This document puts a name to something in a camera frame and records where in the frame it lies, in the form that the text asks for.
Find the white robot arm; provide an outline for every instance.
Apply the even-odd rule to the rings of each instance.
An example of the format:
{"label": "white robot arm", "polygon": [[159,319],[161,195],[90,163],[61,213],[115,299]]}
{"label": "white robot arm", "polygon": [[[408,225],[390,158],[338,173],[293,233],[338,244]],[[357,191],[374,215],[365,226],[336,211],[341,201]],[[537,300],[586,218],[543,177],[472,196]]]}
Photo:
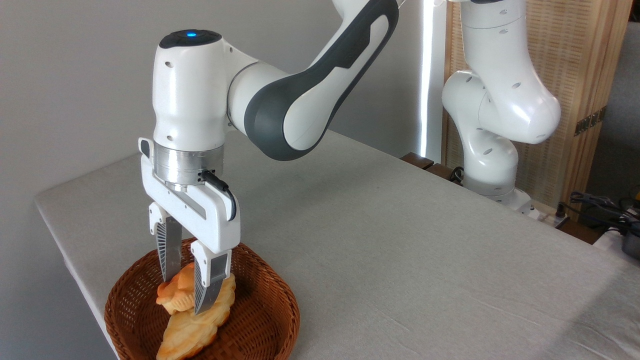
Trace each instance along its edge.
{"label": "white robot arm", "polygon": [[197,240],[196,313],[209,309],[240,241],[237,199],[221,181],[233,127],[264,154],[294,160],[322,139],[343,100],[391,36],[403,0],[333,0],[342,25],[304,71],[289,75],[207,30],[177,31],[156,51],[153,140],[140,138],[165,281],[180,270],[182,226]]}
{"label": "white robot arm", "polygon": [[531,198],[515,188],[518,153],[510,140],[549,138],[560,105],[529,57],[526,0],[462,0],[460,6],[471,70],[447,80],[442,102],[462,140],[463,185],[528,215]]}

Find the pastry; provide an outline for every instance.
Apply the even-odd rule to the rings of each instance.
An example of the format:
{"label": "pastry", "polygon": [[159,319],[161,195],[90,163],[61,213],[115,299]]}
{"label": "pastry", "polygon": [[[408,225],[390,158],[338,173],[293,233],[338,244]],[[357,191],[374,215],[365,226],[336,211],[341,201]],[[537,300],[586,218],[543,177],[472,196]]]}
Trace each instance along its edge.
{"label": "pastry", "polygon": [[156,360],[182,360],[199,353],[211,344],[222,326],[229,318],[230,308],[236,300],[236,277],[230,274],[222,282],[220,294],[213,306],[195,314],[193,307],[171,315],[164,331]]}
{"label": "pastry", "polygon": [[164,306],[170,315],[178,311],[187,311],[195,306],[193,296],[193,263],[185,266],[170,282],[163,282],[158,286],[156,304]]}

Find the brown wicker basket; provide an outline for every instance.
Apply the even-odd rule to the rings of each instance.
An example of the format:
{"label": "brown wicker basket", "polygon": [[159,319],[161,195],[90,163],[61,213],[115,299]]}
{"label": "brown wicker basket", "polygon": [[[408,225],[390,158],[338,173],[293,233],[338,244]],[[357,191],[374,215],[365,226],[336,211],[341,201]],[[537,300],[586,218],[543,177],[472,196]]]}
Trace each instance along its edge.
{"label": "brown wicker basket", "polygon": [[[193,261],[182,243],[182,266]],[[300,328],[298,303],[289,286],[246,245],[233,249],[236,302],[218,336],[193,359],[287,359]],[[169,314],[156,304],[162,282],[156,251],[135,262],[111,289],[104,319],[122,359],[155,359]]]}

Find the gray tablecloth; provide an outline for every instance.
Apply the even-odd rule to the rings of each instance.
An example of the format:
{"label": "gray tablecloth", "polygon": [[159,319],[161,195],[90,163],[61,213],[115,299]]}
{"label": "gray tablecloth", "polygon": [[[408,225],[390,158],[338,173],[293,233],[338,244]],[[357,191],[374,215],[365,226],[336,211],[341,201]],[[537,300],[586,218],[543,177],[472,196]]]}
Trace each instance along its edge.
{"label": "gray tablecloth", "polygon": [[[638,359],[640,270],[329,132],[277,162],[235,132],[242,241],[291,286],[294,359]],[[36,199],[96,320],[154,249],[135,155]]]}

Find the woven screen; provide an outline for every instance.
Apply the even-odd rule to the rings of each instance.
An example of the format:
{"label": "woven screen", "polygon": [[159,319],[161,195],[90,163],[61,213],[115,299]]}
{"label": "woven screen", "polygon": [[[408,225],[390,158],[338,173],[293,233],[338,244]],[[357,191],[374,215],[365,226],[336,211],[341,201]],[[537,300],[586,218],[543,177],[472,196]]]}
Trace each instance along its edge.
{"label": "woven screen", "polygon": [[[609,98],[632,0],[528,0],[529,54],[539,77],[560,101],[556,132],[538,145],[514,143],[520,161],[516,186],[555,207],[573,190],[584,191]],[[445,76],[468,69],[462,49],[460,5],[449,3]],[[579,135],[577,124],[592,114]],[[445,112],[443,154],[462,166],[458,130]]]}

